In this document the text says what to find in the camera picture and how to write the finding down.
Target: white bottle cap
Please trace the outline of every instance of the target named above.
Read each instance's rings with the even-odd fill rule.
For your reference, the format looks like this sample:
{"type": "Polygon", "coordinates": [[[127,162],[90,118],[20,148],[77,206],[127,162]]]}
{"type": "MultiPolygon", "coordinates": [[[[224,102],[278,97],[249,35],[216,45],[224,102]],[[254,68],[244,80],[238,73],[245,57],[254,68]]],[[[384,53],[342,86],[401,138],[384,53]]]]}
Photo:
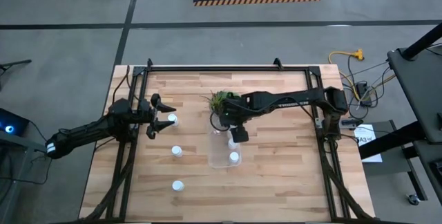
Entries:
{"type": "Polygon", "coordinates": [[[174,147],[172,147],[172,154],[173,154],[175,157],[177,157],[177,158],[181,157],[181,156],[182,156],[182,150],[181,150],[181,147],[179,147],[179,146],[177,146],[177,145],[175,145],[174,147]]]}
{"type": "Polygon", "coordinates": [[[172,183],[172,189],[177,192],[180,192],[184,189],[184,183],[182,183],[182,181],[177,180],[172,183]]]}
{"type": "Polygon", "coordinates": [[[229,139],[229,149],[236,149],[238,144],[233,141],[233,138],[229,139]]]}
{"type": "Polygon", "coordinates": [[[232,152],[230,153],[229,160],[230,163],[236,164],[240,160],[240,155],[238,154],[238,152],[232,152]]]}
{"type": "Polygon", "coordinates": [[[169,116],[167,116],[167,120],[175,122],[175,124],[172,124],[172,127],[178,126],[178,117],[175,114],[173,114],[173,113],[169,114],[169,116]]]}

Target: electronic device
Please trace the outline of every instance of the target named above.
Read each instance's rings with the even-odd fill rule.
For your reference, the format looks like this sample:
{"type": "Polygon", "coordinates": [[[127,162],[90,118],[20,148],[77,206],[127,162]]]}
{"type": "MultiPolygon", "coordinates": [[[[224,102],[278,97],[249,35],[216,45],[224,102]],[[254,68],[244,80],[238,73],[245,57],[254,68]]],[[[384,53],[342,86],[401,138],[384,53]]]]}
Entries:
{"type": "Polygon", "coordinates": [[[370,94],[367,93],[368,86],[367,82],[359,82],[356,84],[356,92],[358,93],[358,96],[360,99],[364,98],[364,100],[361,100],[359,104],[361,106],[372,106],[372,99],[370,98],[370,94]]]}
{"type": "Polygon", "coordinates": [[[0,108],[0,130],[11,135],[22,136],[29,120],[0,108]]]}

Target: green plant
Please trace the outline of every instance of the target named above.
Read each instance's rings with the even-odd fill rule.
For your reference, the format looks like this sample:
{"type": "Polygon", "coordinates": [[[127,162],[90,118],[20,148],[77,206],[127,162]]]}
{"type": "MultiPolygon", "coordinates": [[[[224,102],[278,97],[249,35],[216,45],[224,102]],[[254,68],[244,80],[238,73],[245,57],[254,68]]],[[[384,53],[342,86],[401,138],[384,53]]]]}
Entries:
{"type": "Polygon", "coordinates": [[[207,102],[209,103],[209,108],[212,112],[214,112],[216,115],[220,115],[222,112],[222,101],[227,97],[229,93],[232,93],[235,96],[238,96],[237,93],[233,92],[227,92],[227,91],[218,91],[216,93],[211,92],[211,97],[203,96],[207,99],[207,102]]]}

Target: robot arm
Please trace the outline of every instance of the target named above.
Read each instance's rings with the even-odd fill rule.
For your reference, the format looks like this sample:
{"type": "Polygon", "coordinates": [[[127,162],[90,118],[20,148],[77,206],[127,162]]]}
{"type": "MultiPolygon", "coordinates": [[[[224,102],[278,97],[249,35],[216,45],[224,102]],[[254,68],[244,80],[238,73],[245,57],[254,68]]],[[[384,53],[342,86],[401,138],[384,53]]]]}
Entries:
{"type": "Polygon", "coordinates": [[[234,142],[246,142],[248,133],[243,124],[251,118],[271,113],[276,109],[312,105],[324,112],[324,134],[339,136],[340,117],[347,112],[347,101],[344,91],[329,87],[324,90],[314,88],[306,91],[273,94],[269,92],[252,92],[241,96],[230,93],[223,102],[220,124],[231,127],[234,142]]]}
{"type": "Polygon", "coordinates": [[[131,124],[149,124],[147,136],[155,138],[155,132],[172,125],[173,121],[159,121],[157,112],[168,113],[174,108],[161,103],[161,97],[152,95],[151,104],[142,100],[138,110],[132,110],[129,101],[120,99],[114,102],[108,113],[97,121],[74,129],[60,129],[45,144],[48,157],[57,159],[68,155],[73,149],[103,138],[115,137],[119,142],[130,142],[132,138],[131,124]]]}

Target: potted plant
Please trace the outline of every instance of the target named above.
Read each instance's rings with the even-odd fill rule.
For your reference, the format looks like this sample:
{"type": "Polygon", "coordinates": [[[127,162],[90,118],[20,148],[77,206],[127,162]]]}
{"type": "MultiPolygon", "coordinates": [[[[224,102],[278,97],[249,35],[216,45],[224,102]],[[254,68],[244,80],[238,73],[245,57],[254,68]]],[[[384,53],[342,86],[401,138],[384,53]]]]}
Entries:
{"type": "Polygon", "coordinates": [[[210,114],[210,123],[212,127],[218,131],[227,131],[229,127],[224,127],[220,124],[220,115],[223,112],[223,101],[227,98],[227,95],[232,93],[234,96],[239,96],[237,93],[228,92],[228,91],[218,91],[216,93],[211,92],[211,97],[206,97],[207,102],[209,103],[209,109],[211,111],[210,114]]]}

